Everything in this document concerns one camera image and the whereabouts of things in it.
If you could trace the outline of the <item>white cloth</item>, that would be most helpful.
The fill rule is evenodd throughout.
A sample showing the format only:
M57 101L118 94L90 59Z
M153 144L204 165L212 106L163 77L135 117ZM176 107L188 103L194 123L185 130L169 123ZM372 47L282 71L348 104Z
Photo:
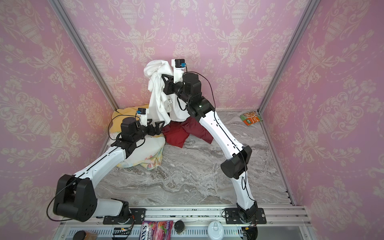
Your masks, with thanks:
M149 118L154 122L164 121L165 125L171 121L184 122L190 117L188 111L184 110L186 103L178 100L175 94L164 93L163 74L174 75L171 65L164 60L153 60L144 68L144 75L149 79L148 90L151 92Z

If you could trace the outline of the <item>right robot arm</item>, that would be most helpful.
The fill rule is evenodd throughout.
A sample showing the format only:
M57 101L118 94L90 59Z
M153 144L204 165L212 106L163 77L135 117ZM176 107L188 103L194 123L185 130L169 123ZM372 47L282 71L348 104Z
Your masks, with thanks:
M162 74L166 95L176 95L177 100L186 104L189 115L199 122L218 143L226 160L221 163L223 173L231 179L240 219L248 224L256 220L259 210L248 181L248 163L252 155L250 146L241 144L220 120L216 108L202 94L199 74L182 74L182 80L175 82L171 75Z

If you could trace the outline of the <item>red cloth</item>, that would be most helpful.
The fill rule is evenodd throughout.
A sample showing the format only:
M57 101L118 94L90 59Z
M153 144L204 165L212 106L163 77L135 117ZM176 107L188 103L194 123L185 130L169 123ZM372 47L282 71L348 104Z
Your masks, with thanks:
M190 134L183 129L181 123L170 122L169 125L163 128L163 135L165 136L167 144L183 148Z

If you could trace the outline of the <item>floral pastel cloth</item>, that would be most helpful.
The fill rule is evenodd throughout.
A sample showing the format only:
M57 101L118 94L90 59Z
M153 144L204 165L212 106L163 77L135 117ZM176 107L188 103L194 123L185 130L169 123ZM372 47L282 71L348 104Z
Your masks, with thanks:
M140 165L150 171L161 166L166 143L164 135L146 136L145 140L145 143L134 150L127 159L118 164L118 167L131 168Z

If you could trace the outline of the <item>maroon cloth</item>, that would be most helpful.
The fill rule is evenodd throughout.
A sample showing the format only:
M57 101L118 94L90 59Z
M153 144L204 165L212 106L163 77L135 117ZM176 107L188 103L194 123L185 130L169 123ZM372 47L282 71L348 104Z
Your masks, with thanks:
M202 139L208 144L211 144L213 142L213 136L194 118L189 117L184 122L179 123L181 123L183 129L190 135Z

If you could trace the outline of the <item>yellow cloth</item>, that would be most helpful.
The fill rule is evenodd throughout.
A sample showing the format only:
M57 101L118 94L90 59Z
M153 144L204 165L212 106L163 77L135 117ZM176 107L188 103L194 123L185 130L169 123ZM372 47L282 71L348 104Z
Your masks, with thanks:
M137 107L118 109L117 111L114 111L111 116L111 122L109 126L110 134L121 132L121 123L123 119L128 117L135 117L135 114L137 113L137 110L139 108L147 109L148 107L149 107L149 104L146 104L146 105L137 106Z

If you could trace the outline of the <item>green orange snack packet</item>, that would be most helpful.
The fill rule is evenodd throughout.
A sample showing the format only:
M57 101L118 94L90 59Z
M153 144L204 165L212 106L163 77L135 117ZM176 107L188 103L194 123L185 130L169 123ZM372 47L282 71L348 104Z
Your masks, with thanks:
M263 121L261 115L257 110L249 111L240 115L240 119L246 126L260 123Z

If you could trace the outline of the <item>small black knob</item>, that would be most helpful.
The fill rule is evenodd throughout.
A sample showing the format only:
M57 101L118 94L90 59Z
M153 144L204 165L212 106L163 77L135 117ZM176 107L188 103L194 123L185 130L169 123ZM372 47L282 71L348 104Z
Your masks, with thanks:
M177 234L182 234L186 229L185 223L182 220L178 220L174 224L174 230Z

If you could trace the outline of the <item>pink candy bag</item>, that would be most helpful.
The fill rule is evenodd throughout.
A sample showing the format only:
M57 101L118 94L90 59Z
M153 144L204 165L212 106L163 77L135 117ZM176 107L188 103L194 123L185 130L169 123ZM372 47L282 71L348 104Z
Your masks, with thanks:
M143 221L140 240L170 240L173 221Z

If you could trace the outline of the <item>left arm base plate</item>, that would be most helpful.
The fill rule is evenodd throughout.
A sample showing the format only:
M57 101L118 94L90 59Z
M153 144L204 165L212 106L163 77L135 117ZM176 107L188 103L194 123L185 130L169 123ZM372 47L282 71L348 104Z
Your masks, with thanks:
M118 216L104 217L103 224L104 225L141 225L146 216L145 208L129 208L126 210L122 210Z

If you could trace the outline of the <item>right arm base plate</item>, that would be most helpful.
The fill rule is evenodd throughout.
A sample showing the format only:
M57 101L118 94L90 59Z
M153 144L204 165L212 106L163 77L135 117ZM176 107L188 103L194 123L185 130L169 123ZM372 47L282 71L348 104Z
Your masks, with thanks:
M264 225L267 223L264 209L258 208L255 211L244 212L238 208L225 208L224 218L226 224Z

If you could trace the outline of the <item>left aluminium corner post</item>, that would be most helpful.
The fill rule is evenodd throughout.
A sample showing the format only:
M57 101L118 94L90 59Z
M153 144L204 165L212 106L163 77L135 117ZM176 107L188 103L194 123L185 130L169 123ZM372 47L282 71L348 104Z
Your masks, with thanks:
M109 89L107 83L105 82L102 76L102 72L96 66L96 62L93 60L90 51L87 49L84 41L81 38L79 31L77 30L76 26L70 19L70 16L66 12L64 5L58 0L48 0L48 2L50 3L58 19L65 28L66 32L68 33L70 39L72 40L73 44L81 55L83 61L87 65L90 73L92 74L98 86L102 90L104 96L107 98L107 101L114 110L117 110L119 106L116 99L113 97L111 90Z

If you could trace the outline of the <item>aluminium corner post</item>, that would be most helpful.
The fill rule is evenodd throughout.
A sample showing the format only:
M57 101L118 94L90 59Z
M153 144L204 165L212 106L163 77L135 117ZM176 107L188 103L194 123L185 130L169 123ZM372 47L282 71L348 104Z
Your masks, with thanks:
M58 19L65 28L66 32L68 33L70 39L72 40L73 44L81 55L83 61L87 65L90 73L92 74L98 86L102 90L104 96L107 98L107 101L114 110L117 110L119 106L116 99L113 97L111 90L109 89L107 83L105 82L102 76L102 72L96 66L96 62L93 60L90 51L87 49L84 41L81 38L79 31L77 30L76 26L70 19L70 16L66 12L64 5L58 0L48 0L48 2L50 3Z
M275 72L275 74L271 80L271 83L270 83L269 87L267 88L265 96L264 96L264 98L260 104L259 113L261 115L263 115L263 113L267 109L267 105L268 105L268 103L269 103L269 101L270 101L270 99L274 93L274 90L277 87L278 82L279 82L280 78L282 77L282 75L285 71L285 68L287 67L291 57L295 53L295 50L296 50L304 32L305 32L305 30L307 29L307 26L308 26L309 22L311 21L311 19L312 19L312 17L313 17L313 15L314 15L320 2L321 2L320 0L308 1L308 4L304 9L303 15L301 16L300 21L293 32L292 38L291 38L291 40L287 46L287 49L285 50L285 52L283 54L283 57L282 57L279 65L278 65L278 68L277 68L277 70L276 70L276 72Z

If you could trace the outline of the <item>aluminium front rail frame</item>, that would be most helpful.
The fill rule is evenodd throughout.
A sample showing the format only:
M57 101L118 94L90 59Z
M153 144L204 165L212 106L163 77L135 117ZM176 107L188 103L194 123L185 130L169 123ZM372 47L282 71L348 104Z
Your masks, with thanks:
M99 240L138 240L142 221L182 221L185 229L180 234L172 230L173 240L207 240L209 224L217 221L223 225L225 240L245 240L248 225L235 219L237 211L229 210L233 208L233 205L145 206L145 213L134 226L105 225L101 218L84 223L68 221L59 225L53 238L71 240L75 233L86 231L96 234ZM259 240L316 239L310 218L301 206L261 204L254 225Z

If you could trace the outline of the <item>right aluminium corner post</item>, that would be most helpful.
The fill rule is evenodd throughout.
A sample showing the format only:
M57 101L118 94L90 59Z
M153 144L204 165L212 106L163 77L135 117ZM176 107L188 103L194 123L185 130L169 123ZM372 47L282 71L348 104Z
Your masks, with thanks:
M287 49L285 50L285 52L283 54L283 57L282 57L279 65L278 65L278 68L277 68L277 70L276 70L276 72L275 72L275 74L271 80L271 83L270 83L269 87L267 88L265 96L264 96L264 98L260 104L259 113L261 115L263 115L263 113L267 109L267 105L268 105L268 103L269 103L269 101L270 101L270 99L274 93L274 90L277 87L278 82L279 82L280 78L282 77L282 75L285 71L285 68L287 67L291 57L295 53L295 50L296 50L304 32L305 32L305 30L307 29L307 26L308 26L309 22L311 21L311 19L312 19L312 17L313 17L313 15L314 15L320 2L321 2L320 0L308 1L308 4L304 9L303 15L301 16L300 21L293 32L292 38L291 38L291 40L287 46Z

